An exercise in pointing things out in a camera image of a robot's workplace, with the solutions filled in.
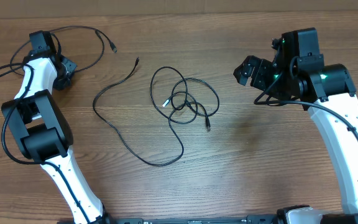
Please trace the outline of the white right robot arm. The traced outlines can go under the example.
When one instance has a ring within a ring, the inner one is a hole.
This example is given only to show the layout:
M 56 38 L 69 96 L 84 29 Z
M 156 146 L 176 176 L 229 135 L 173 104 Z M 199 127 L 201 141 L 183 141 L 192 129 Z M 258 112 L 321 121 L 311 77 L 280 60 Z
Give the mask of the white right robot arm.
M 273 39 L 273 60 L 250 55 L 234 70 L 241 85 L 261 91 L 257 105 L 300 105 L 328 150 L 341 192 L 342 212 L 308 205 L 247 217 L 248 223 L 358 223 L 358 98 L 348 69 L 326 65 L 313 27 Z

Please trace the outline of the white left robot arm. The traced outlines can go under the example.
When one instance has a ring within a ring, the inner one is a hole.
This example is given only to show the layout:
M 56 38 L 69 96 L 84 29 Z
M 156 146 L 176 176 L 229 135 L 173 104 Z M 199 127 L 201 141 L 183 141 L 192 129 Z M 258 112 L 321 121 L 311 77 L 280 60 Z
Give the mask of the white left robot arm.
M 73 133 L 52 98 L 53 90 L 70 85 L 76 64 L 64 57 L 57 37 L 47 31 L 30 34 L 32 50 L 17 64 L 25 75 L 11 101 L 1 106 L 4 150 L 9 129 L 26 158 L 39 165 L 55 182 L 66 200 L 74 223 L 109 223 L 104 205 L 90 189 L 73 153 Z

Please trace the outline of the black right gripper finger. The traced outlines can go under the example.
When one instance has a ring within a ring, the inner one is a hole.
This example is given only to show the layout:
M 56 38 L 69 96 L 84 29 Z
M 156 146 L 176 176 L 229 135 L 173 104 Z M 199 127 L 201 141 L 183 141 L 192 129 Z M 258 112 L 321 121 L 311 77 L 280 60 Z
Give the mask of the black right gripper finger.
M 246 86 L 248 79 L 252 75 L 252 72 L 251 69 L 238 69 L 234 70 L 233 75 L 240 85 Z
M 262 59 L 254 55 L 247 56 L 240 66 L 241 73 L 255 73 L 259 71 Z

